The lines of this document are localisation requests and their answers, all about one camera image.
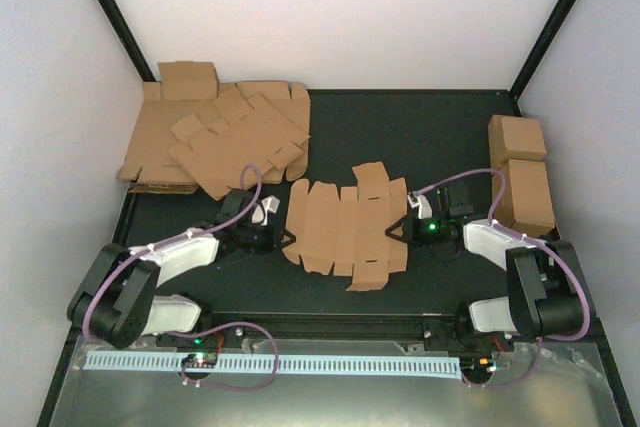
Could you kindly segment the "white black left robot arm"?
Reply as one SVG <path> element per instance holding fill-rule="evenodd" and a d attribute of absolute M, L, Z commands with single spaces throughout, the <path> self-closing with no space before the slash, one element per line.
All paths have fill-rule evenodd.
<path fill-rule="evenodd" d="M 66 316 L 87 337 L 125 349 L 143 336 L 175 334 L 193 346 L 214 335 L 213 319 L 185 295 L 157 289 L 174 278 L 238 251 L 270 253 L 296 242 L 272 217 L 280 201 L 232 190 L 211 222 L 147 245 L 104 246 L 70 300 Z"/>

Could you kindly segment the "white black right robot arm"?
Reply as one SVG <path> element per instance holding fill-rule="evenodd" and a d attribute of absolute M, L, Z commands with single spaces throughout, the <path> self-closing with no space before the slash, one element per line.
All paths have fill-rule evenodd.
<path fill-rule="evenodd" d="M 482 257 L 506 273 L 505 296 L 462 307 L 462 319 L 454 326 L 461 347 L 479 349 L 497 332 L 563 341 L 586 335 L 593 305 L 572 244 L 513 233 L 481 217 L 460 183 L 436 188 L 435 199 L 433 209 L 426 195 L 410 193 L 408 212 L 385 235 L 430 249 L 450 244 L 455 252 Z"/>

